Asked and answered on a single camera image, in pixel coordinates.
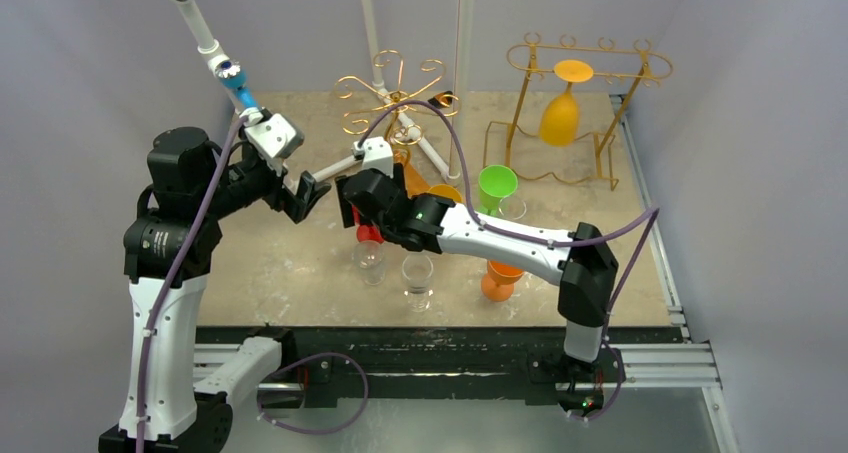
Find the yellow wine glass front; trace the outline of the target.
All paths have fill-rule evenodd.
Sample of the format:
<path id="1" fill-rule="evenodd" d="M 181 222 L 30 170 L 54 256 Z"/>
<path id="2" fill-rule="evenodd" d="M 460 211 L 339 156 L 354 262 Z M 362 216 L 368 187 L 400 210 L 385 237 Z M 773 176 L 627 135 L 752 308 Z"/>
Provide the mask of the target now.
<path id="1" fill-rule="evenodd" d="M 545 108 L 538 136 L 546 144 L 564 147 L 577 139 L 580 109 L 573 94 L 576 84 L 585 83 L 594 76 L 593 68 L 586 62 L 567 59 L 558 62 L 553 73 L 566 83 L 565 90 Z"/>

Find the gold wire wine glass rack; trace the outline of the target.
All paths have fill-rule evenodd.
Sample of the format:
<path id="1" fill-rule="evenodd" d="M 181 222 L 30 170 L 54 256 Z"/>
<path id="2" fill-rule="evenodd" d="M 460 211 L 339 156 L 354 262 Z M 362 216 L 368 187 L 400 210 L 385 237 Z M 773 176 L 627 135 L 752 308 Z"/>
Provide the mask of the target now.
<path id="1" fill-rule="evenodd" d="M 602 70 L 592 66 L 586 60 L 587 57 L 599 55 L 628 57 L 636 61 L 638 65 L 633 71 L 626 71 L 622 68 Z M 576 84 L 573 87 L 575 99 L 576 86 L 595 80 L 602 81 L 609 86 L 624 83 L 629 85 L 623 99 L 621 100 L 619 109 L 616 111 L 613 120 L 608 124 L 605 130 L 583 132 L 580 130 L 579 121 L 577 139 L 573 143 L 564 147 L 551 146 L 554 148 L 567 148 L 589 138 L 591 140 L 593 170 L 582 177 L 575 178 L 564 177 L 553 170 L 535 176 L 527 176 L 522 173 L 518 173 L 517 176 L 522 180 L 528 181 L 540 181 L 551 178 L 559 184 L 569 186 L 580 185 L 589 181 L 604 181 L 609 185 L 609 189 L 614 191 L 620 182 L 620 179 L 615 174 L 612 151 L 615 138 L 617 137 L 616 129 L 618 128 L 618 124 L 624 119 L 626 108 L 630 105 L 636 91 L 641 87 L 657 88 L 661 86 L 664 80 L 673 74 L 673 62 L 666 55 L 658 53 L 654 46 L 654 42 L 648 38 L 636 39 L 629 47 L 625 48 L 620 47 L 614 39 L 608 37 L 598 38 L 596 43 L 593 45 L 583 45 L 575 36 L 570 34 L 563 34 L 557 42 L 550 43 L 544 41 L 542 35 L 538 32 L 525 33 L 520 42 L 512 45 L 506 51 L 505 58 L 509 66 L 522 73 L 522 83 L 518 92 L 518 99 L 516 100 L 511 120 L 492 120 L 488 123 L 485 129 L 482 166 L 486 167 L 493 164 L 490 160 L 489 146 L 491 143 L 491 133 L 493 128 L 496 126 L 502 126 L 505 128 L 503 155 L 500 163 L 507 167 L 512 167 L 514 165 L 514 142 L 518 135 L 542 141 L 538 136 L 539 125 L 533 133 L 525 130 L 520 125 L 521 115 L 524 111 L 525 100 L 527 98 L 531 82 L 535 79 L 541 81 L 549 76 L 557 78 L 553 73 L 554 66 L 562 60 L 576 59 L 588 63 L 594 70 L 594 76 L 588 82 Z M 558 93 L 558 95 L 560 95 L 565 90 L 566 83 L 559 78 L 557 79 L 563 83 L 562 90 Z"/>

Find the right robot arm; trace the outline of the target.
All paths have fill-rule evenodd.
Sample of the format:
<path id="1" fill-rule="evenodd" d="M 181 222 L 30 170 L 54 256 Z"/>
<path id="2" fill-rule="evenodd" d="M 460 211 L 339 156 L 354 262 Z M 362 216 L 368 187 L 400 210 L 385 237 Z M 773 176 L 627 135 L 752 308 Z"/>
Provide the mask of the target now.
<path id="1" fill-rule="evenodd" d="M 407 251 L 495 261 L 557 287 L 557 311 L 567 322 L 564 372 L 584 380 L 599 369 L 619 262 L 597 227 L 581 222 L 574 231 L 538 229 L 442 196 L 410 197 L 399 181 L 376 169 L 339 176 L 335 185 L 346 226 L 362 220 Z"/>

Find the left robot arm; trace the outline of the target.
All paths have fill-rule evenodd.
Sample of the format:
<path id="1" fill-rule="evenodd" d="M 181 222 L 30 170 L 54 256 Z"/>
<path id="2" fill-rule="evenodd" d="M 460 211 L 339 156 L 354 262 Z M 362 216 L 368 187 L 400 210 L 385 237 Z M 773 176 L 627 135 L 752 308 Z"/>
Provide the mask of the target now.
<path id="1" fill-rule="evenodd" d="M 158 135 L 147 156 L 151 182 L 123 237 L 133 312 L 130 384 L 102 452 L 219 452 L 235 405 L 263 375 L 297 372 L 287 335 L 253 337 L 209 379 L 194 379 L 197 319 L 220 221 L 257 201 L 302 221 L 329 187 L 303 173 L 286 187 L 284 160 L 303 136 L 284 121 L 234 126 L 223 144 L 198 127 Z"/>

